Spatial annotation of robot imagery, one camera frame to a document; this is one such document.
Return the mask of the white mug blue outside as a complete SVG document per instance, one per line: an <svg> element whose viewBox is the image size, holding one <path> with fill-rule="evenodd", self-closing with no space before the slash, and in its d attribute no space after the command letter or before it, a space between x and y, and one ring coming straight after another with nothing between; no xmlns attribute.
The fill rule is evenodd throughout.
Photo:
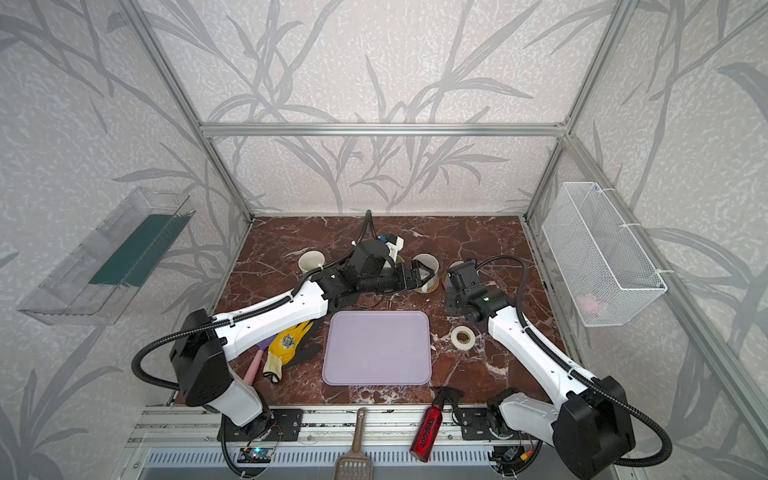
<svg viewBox="0 0 768 480"><path fill-rule="evenodd" d="M325 255L318 250L309 250L304 252L299 260L298 266L302 273L308 273L325 264Z"/></svg>

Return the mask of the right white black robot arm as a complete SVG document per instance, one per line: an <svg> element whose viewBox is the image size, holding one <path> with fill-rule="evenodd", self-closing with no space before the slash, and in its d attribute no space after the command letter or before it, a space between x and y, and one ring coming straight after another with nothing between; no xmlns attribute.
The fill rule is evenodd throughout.
<svg viewBox="0 0 768 480"><path fill-rule="evenodd" d="M523 312L525 287L507 293L480 278L474 259L448 271L453 286L448 308L479 325L509 350L548 396L542 402L524 393L500 398L496 411L504 427L552 446L579 479L592 479L611 465L648 468L672 455L669 434L630 405L612 377L599 379L554 345Z"/></svg>

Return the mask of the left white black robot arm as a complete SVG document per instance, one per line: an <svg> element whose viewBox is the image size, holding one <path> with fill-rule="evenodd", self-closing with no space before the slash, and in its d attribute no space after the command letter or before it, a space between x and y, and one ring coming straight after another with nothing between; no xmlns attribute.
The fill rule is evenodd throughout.
<svg viewBox="0 0 768 480"><path fill-rule="evenodd" d="M416 290L435 276L419 260L397 262L388 243L363 240L271 299L214 316L203 309L189 314L182 330L142 347L131 370L147 384L180 392L186 405L212 409L235 427L259 434L272 414L255 388L233 372L231 361L273 335L355 304L363 293Z"/></svg>

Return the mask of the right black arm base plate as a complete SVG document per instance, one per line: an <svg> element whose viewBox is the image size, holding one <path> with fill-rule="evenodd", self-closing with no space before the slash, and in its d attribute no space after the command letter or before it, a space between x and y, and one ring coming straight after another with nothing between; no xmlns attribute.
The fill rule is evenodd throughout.
<svg viewBox="0 0 768 480"><path fill-rule="evenodd" d="M532 441L540 440L526 432L511 429L496 406L471 407L460 405L452 413L453 422L461 428L463 440L468 441Z"/></svg>

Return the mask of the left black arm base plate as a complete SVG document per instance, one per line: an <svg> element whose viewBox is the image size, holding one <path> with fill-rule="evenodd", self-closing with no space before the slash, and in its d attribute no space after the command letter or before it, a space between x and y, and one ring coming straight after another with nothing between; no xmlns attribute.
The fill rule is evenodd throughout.
<svg viewBox="0 0 768 480"><path fill-rule="evenodd" d="M294 442L301 430L303 410L300 408L267 409L245 426L235 425L222 417L217 440L230 442L272 441Z"/></svg>

